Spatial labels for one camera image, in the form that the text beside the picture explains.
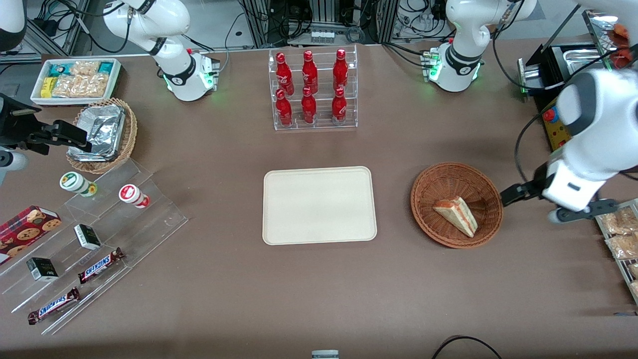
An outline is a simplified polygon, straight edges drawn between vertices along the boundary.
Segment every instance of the snickers bar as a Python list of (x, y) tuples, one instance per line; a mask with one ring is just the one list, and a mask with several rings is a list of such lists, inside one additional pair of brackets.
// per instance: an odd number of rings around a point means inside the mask
[(35, 323), (44, 319), (44, 317), (46, 317), (47, 315), (57, 310), (60, 310), (63, 306), (71, 302), (74, 302), (76, 300), (77, 301), (80, 300), (80, 292), (78, 291), (76, 287), (73, 287), (73, 289), (71, 289), (69, 293), (66, 293), (60, 298), (52, 301), (46, 307), (42, 307), (40, 308), (40, 310), (35, 310), (29, 313), (29, 317), (28, 317), (29, 325), (34, 325)]
[(118, 247), (113, 252), (109, 253), (108, 256), (102, 258), (99, 262), (89, 267), (89, 269), (78, 274), (78, 277), (80, 277), (80, 284), (86, 283), (89, 279), (95, 277), (122, 257), (124, 257), (124, 253), (122, 253), (122, 250)]

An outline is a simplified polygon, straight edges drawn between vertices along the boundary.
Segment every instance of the small box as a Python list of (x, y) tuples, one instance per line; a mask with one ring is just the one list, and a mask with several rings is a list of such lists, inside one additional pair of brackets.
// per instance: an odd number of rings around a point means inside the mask
[(61, 223), (57, 213), (30, 206), (0, 225), (0, 264), (15, 257)]
[(27, 267), (29, 267), (33, 279), (40, 282), (53, 282), (58, 278), (50, 259), (33, 257), (27, 261)]
[(85, 224), (79, 224), (73, 229), (75, 230), (75, 236), (78, 238), (78, 241), (80, 241), (81, 246), (90, 250), (100, 249), (100, 239), (98, 238), (98, 235), (95, 234), (95, 231), (93, 231), (93, 228)]

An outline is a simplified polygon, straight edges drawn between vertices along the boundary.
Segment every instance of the brown table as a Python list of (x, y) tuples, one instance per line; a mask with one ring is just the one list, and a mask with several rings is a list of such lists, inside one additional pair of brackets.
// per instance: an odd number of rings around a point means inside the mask
[[(508, 69), (539, 43), (503, 40)], [(437, 162), (475, 166), (501, 189), (519, 181), (514, 141), (535, 109), (491, 51), (485, 59), (470, 89), (446, 93), (383, 47), (360, 46), (358, 129), (283, 134), (272, 128), (267, 51), (232, 53), (219, 90), (193, 103), (167, 91), (150, 57), (121, 58), (118, 96), (139, 122), (133, 158), (191, 220), (54, 336), (0, 302), (0, 356), (308, 358), (334, 348), (344, 359), (426, 358), (448, 336), (467, 334), (505, 358), (635, 358), (638, 318), (611, 316), (635, 305), (592, 222), (552, 225), (552, 204), (522, 202), (506, 209), (487, 245), (455, 250), (412, 218), (413, 180)], [(40, 118), (76, 113), (45, 109)], [(65, 150), (29, 154), (26, 170), (7, 175), (0, 220), (70, 197), (57, 186), (70, 169)], [(531, 173), (548, 153), (541, 127), (531, 127), (524, 168)], [(373, 241), (262, 241), (266, 172), (349, 165), (373, 174)], [(603, 195), (631, 199), (637, 189), (614, 178)]]

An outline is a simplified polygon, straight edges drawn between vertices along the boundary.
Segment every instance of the sandwich slice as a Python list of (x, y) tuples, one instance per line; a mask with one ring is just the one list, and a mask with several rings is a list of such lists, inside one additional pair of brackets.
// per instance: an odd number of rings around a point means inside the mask
[(476, 233), (479, 225), (463, 198), (444, 199), (436, 202), (433, 208), (437, 213), (447, 219), (448, 222), (454, 224), (454, 227), (457, 227), (459, 231), (469, 237), (474, 237), (474, 233)]

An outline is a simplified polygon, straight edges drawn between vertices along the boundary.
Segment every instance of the clear acrylic shelf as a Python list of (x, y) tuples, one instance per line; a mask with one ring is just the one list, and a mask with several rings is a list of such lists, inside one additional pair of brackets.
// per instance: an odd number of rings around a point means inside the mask
[[(304, 66), (303, 53), (307, 49), (288, 47), (270, 50), (269, 52), (268, 75), (271, 85), (272, 118), (275, 130), (338, 130), (340, 128), (357, 127), (359, 124), (357, 107), (357, 99), (359, 96), (357, 67), (359, 64), (357, 62), (356, 46), (313, 47), (311, 49), (313, 51), (313, 59), (317, 65), (319, 78), (319, 92), (315, 94), (317, 119), (313, 125), (309, 125), (303, 120), (303, 112), (301, 109), (302, 89), (304, 88), (301, 69)], [(340, 126), (336, 126), (332, 123), (332, 99), (334, 98), (332, 67), (334, 66), (338, 49), (345, 49), (346, 62), (348, 63), (348, 85), (344, 89), (348, 106), (346, 107), (346, 119), (343, 125)], [(279, 88), (279, 84), (276, 74), (277, 62), (274, 58), (278, 52), (282, 52), (286, 55), (286, 62), (292, 71), (292, 83), (295, 86), (295, 93), (288, 97), (288, 101), (290, 101), (290, 105), (292, 106), (292, 126), (288, 128), (281, 126), (275, 106), (277, 100), (275, 91)]]
[[(188, 219), (179, 208), (157, 188), (151, 173), (129, 159), (111, 169), (95, 181), (98, 193), (89, 198), (73, 196), (58, 210), (63, 225), (39, 246), (25, 250), (20, 259), (14, 259), (0, 276), (3, 301), (11, 312), (24, 317), (44, 307), (56, 298), (78, 287), (81, 300), (65, 306), (32, 326), (42, 334), (53, 334), (84, 310), (91, 302), (127, 274), (144, 257), (176, 232)], [(132, 183), (151, 198), (144, 209), (119, 200), (118, 190)], [(82, 248), (73, 227), (82, 223), (95, 230), (102, 242), (99, 250)], [(120, 247), (126, 257), (109, 266), (89, 282), (80, 285), (78, 273)], [(27, 269), (30, 257), (49, 258), (59, 278), (53, 282), (33, 280)]]

